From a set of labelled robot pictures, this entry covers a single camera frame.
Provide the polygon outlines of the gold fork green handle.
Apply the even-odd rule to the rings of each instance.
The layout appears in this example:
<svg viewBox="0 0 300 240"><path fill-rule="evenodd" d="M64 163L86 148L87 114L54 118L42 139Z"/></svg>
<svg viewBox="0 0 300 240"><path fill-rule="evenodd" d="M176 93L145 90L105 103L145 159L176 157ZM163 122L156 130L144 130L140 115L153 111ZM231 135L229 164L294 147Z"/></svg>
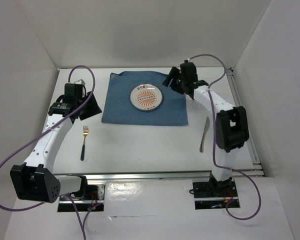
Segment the gold fork green handle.
<svg viewBox="0 0 300 240"><path fill-rule="evenodd" d="M86 138L89 134L89 128L87 125L83 126L83 143L81 148L80 160L83 161L85 159L85 150L86 150Z"/></svg>

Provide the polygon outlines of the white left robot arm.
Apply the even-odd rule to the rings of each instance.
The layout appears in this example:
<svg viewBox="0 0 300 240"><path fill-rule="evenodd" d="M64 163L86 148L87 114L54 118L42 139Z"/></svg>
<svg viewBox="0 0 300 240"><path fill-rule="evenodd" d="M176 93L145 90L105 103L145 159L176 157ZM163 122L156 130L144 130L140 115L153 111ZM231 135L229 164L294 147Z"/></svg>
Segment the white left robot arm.
<svg viewBox="0 0 300 240"><path fill-rule="evenodd" d="M54 203L64 194L82 200L89 193L87 178L80 174L53 175L56 156L76 119L85 120L102 113L92 92L80 79L66 83L48 111L43 136L21 165L14 165L10 177L20 200Z"/></svg>

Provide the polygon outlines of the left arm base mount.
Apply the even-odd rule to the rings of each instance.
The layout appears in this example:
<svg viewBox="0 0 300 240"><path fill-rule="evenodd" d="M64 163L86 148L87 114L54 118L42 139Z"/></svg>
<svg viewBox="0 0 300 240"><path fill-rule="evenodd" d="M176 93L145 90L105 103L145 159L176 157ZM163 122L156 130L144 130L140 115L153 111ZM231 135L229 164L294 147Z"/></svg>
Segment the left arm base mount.
<svg viewBox="0 0 300 240"><path fill-rule="evenodd" d="M69 196L73 200L78 212L103 212L105 208L105 193L105 183L97 182L88 184L83 192L70 193ZM75 212L75 207L70 199L63 196L59 198L57 212Z"/></svg>

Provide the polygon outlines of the clear drinking glass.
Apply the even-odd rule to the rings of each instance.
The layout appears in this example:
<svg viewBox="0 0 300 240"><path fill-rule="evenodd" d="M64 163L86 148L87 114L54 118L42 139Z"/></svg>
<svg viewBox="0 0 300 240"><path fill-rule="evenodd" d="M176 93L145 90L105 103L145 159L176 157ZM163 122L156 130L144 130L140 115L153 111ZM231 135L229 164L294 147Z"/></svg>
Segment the clear drinking glass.
<svg viewBox="0 0 300 240"><path fill-rule="evenodd" d="M203 109L203 106L197 101L192 101L191 106L196 111L201 111Z"/></svg>

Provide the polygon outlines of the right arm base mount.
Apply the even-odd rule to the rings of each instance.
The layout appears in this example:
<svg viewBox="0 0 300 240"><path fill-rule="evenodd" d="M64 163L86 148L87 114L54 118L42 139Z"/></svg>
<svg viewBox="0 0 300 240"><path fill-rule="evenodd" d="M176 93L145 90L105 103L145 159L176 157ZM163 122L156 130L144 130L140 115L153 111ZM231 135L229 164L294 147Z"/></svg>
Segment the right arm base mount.
<svg viewBox="0 0 300 240"><path fill-rule="evenodd" d="M234 180L221 189L213 189L208 181L194 181L188 192L194 197L196 210L225 209L227 204L228 208L240 208Z"/></svg>

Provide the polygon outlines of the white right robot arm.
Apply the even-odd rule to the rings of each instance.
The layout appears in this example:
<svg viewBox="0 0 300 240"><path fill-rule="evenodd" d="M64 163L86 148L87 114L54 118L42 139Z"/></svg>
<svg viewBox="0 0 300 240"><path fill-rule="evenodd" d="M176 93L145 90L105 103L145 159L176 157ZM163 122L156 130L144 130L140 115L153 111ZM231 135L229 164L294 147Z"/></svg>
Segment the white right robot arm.
<svg viewBox="0 0 300 240"><path fill-rule="evenodd" d="M210 85L198 79L197 68L185 61L180 68L172 67L162 83L173 91L188 95L212 114L213 143L212 161L208 190L213 196L220 196L231 181L232 171L241 148L249 139L246 109L227 102Z"/></svg>

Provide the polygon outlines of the white plate orange sunburst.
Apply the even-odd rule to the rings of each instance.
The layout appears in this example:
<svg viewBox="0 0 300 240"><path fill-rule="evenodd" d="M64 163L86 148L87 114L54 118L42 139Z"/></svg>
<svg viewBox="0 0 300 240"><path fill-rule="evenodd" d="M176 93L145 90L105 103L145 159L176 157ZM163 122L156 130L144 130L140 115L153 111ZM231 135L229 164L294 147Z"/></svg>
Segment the white plate orange sunburst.
<svg viewBox="0 0 300 240"><path fill-rule="evenodd" d="M135 86L129 96L131 104L139 111L150 112L161 106L164 101L162 91L153 84Z"/></svg>

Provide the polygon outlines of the blue cloth placemat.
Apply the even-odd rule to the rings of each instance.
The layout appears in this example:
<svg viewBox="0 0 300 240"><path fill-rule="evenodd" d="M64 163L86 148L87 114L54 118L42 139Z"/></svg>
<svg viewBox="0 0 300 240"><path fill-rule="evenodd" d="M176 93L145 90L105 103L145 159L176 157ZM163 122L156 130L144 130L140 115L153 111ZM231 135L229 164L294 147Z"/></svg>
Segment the blue cloth placemat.
<svg viewBox="0 0 300 240"><path fill-rule="evenodd" d="M136 126L186 126L186 97L162 85L157 71L111 73L101 122Z"/></svg>

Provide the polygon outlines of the silver table knife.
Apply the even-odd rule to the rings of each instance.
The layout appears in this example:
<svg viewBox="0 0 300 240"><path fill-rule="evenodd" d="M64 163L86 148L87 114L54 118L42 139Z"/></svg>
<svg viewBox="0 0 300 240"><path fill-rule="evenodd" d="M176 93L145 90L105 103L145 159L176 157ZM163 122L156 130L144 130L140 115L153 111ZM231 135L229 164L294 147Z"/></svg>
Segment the silver table knife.
<svg viewBox="0 0 300 240"><path fill-rule="evenodd" d="M210 118L207 116L206 121L205 121L205 125L204 125L204 129L203 129L203 134L202 134L200 146L199 146L199 151L201 153L204 152L205 139L206 139L209 128L210 128Z"/></svg>

